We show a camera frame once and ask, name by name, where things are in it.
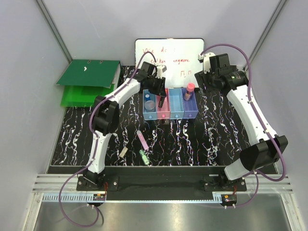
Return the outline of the light blue bin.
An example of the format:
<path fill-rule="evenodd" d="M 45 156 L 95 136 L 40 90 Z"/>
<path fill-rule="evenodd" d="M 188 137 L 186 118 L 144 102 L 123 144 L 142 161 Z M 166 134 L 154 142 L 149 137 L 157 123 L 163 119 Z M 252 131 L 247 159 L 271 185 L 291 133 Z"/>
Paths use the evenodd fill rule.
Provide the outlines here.
<path fill-rule="evenodd" d="M 170 119 L 182 119 L 184 115 L 184 107 L 181 88 L 170 88 L 168 89 L 168 93 Z"/>
<path fill-rule="evenodd" d="M 145 94 L 150 94 L 151 100 L 153 100 L 155 102 L 155 104 L 156 104 L 156 96 L 154 94 L 151 94 L 148 90 L 143 90 L 143 103 L 142 103 L 143 108 L 142 109 L 143 109 L 144 120 L 156 120 L 157 119 L 156 107 L 152 111 L 147 111 L 144 108 Z"/>

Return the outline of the orange black marker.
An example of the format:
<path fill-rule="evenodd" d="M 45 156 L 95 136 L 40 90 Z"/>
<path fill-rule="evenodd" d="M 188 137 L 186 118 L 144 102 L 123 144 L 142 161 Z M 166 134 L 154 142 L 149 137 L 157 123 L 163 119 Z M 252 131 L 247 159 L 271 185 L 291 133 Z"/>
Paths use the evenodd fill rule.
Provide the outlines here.
<path fill-rule="evenodd" d="M 158 96 L 158 108 L 162 108 L 164 105 L 165 96 Z"/>

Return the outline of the small clear glue bottle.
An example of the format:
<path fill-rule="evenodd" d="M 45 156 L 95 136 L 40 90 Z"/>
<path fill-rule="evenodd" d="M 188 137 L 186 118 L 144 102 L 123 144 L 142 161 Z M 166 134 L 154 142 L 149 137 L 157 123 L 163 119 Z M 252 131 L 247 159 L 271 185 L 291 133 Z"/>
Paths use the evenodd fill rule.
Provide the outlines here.
<path fill-rule="evenodd" d="M 152 111 L 152 110 L 155 109 L 155 102 L 153 100 L 151 100 L 150 94 L 145 94 L 144 108 L 147 111 Z"/>

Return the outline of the pink transparent stapler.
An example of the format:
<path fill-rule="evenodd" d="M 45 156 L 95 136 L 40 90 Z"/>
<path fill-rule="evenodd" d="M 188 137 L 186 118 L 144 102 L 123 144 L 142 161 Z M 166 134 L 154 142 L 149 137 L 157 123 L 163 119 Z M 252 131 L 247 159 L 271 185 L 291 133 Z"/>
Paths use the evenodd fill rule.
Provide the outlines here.
<path fill-rule="evenodd" d="M 188 101 L 191 98 L 194 92 L 194 88 L 195 88 L 195 85 L 192 82 L 187 84 L 185 93 L 183 95 L 183 98 L 185 101 Z"/>

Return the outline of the white dry-erase board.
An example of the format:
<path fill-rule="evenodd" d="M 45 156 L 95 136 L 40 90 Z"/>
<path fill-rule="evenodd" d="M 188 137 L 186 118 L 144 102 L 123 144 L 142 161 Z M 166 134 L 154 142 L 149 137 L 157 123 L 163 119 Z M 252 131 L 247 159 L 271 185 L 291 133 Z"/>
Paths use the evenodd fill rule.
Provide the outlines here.
<path fill-rule="evenodd" d="M 203 64 L 198 61 L 198 55 L 204 50 L 205 43 L 201 38 L 154 38 L 137 39 L 135 41 L 135 63 L 147 51 L 143 62 L 164 65 L 166 88 L 184 88 L 188 83 L 196 87 L 198 83 L 194 74 L 203 70 Z"/>

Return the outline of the pink bin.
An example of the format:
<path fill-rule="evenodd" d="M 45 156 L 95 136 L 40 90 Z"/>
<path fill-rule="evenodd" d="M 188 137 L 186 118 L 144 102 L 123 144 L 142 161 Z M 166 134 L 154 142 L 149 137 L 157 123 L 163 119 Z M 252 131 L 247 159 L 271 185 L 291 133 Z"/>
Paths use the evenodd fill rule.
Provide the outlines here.
<path fill-rule="evenodd" d="M 165 89 L 166 97 L 164 99 L 163 106 L 159 107 L 160 96 L 156 96 L 156 112 L 158 119 L 170 119 L 170 106 L 169 106 L 169 97 L 168 97 L 168 89 Z"/>

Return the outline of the purple bin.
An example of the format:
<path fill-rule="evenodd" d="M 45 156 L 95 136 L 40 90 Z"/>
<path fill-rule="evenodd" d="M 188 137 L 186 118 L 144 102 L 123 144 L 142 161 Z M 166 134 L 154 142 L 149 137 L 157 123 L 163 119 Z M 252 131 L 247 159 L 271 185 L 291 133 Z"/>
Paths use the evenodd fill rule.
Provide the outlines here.
<path fill-rule="evenodd" d="M 198 106 L 197 101 L 195 97 L 195 93 L 192 92 L 192 95 L 190 96 L 189 100 L 185 100 L 185 93 L 186 89 L 181 88 L 182 96 L 183 96 L 183 107 L 184 107 L 184 114 L 183 119 L 194 119 L 196 118 L 198 114 Z"/>

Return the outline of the pink eraser stick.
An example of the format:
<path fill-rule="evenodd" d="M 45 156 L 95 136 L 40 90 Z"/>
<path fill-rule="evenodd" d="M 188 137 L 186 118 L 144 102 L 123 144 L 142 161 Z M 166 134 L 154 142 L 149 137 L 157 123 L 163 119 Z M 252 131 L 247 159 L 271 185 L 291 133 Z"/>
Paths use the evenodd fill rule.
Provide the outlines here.
<path fill-rule="evenodd" d="M 145 140 L 145 138 L 144 138 L 144 136 L 143 136 L 143 134 L 142 134 L 142 132 L 140 130 L 137 130 L 137 136 L 138 136 L 138 138 L 139 138 L 139 140 L 141 142 L 141 145 L 142 145 L 143 149 L 145 151 L 148 151 L 149 150 L 149 146 L 148 146 L 148 144 L 147 144 L 147 142 L 146 142 L 146 140 Z"/>

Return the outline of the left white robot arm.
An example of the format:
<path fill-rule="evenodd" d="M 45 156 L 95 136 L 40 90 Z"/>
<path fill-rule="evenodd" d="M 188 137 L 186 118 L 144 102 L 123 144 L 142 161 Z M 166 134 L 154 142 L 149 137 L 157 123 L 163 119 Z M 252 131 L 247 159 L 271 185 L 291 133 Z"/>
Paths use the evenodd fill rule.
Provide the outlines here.
<path fill-rule="evenodd" d="M 104 179 L 99 176 L 105 169 L 105 156 L 111 135 L 119 124 L 119 109 L 133 95 L 146 89 L 150 94 L 160 97 L 158 107 L 162 107 L 167 97 L 165 90 L 165 65 L 143 62 L 140 69 L 135 69 L 131 78 L 125 80 L 107 96 L 97 96 L 90 116 L 90 131 L 93 133 L 90 159 L 87 163 L 87 185 L 97 191 L 103 187 Z"/>

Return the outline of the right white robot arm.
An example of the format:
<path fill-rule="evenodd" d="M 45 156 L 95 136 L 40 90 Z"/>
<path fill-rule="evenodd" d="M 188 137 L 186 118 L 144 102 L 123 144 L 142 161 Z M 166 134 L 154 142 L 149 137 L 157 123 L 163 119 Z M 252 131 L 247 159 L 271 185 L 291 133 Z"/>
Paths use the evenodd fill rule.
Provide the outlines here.
<path fill-rule="evenodd" d="M 229 56 L 212 52 L 198 55 L 203 70 L 195 74 L 198 85 L 203 90 L 216 90 L 227 97 L 240 117 L 250 146 L 240 152 L 238 160 L 224 169 L 224 176 L 218 179 L 219 187 L 229 191 L 236 180 L 257 169 L 279 161 L 288 140 L 268 124 L 252 91 L 248 88 L 248 78 L 243 71 L 231 65 Z"/>

